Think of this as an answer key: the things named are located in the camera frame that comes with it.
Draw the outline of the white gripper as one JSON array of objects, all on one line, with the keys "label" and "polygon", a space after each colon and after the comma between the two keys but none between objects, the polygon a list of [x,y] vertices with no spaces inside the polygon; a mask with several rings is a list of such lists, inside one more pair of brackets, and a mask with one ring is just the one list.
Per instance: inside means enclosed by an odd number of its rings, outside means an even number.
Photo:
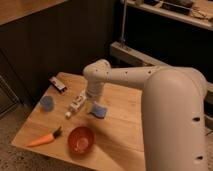
[{"label": "white gripper", "polygon": [[103,92],[104,84],[100,82],[89,82],[86,87],[86,96],[92,101],[92,106],[97,106]]}]

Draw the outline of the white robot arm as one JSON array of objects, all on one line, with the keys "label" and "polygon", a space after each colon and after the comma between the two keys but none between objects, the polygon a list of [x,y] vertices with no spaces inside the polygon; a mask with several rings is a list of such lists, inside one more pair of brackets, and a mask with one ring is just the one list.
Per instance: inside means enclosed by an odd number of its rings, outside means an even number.
[{"label": "white robot arm", "polygon": [[83,70],[86,96],[98,101],[106,83],[138,89],[146,171],[208,171],[204,99],[207,81],[190,67],[113,68],[101,59]]}]

